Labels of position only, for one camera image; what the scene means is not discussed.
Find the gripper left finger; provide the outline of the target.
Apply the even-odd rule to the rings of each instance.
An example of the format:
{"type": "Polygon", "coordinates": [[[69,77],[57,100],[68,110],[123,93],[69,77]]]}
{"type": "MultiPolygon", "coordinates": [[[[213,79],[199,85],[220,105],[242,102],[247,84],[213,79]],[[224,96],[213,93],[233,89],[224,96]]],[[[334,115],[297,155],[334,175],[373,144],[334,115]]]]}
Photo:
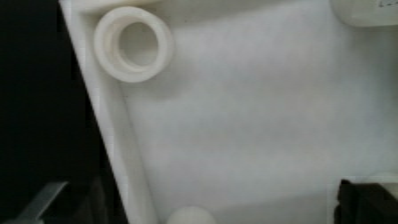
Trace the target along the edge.
{"type": "Polygon", "coordinates": [[[52,206],[52,203],[59,197],[59,194],[68,186],[66,182],[50,182],[34,199],[18,215],[16,223],[18,224],[45,224],[43,214],[52,206]]]}

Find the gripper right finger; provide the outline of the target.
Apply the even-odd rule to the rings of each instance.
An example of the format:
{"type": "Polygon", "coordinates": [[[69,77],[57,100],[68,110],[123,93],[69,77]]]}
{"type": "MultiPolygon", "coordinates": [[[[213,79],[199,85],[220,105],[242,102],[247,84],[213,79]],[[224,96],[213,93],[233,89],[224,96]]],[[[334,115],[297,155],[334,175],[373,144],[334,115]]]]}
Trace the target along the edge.
{"type": "Polygon", "coordinates": [[[398,199],[379,183],[341,180],[336,224],[398,224],[398,199]]]}

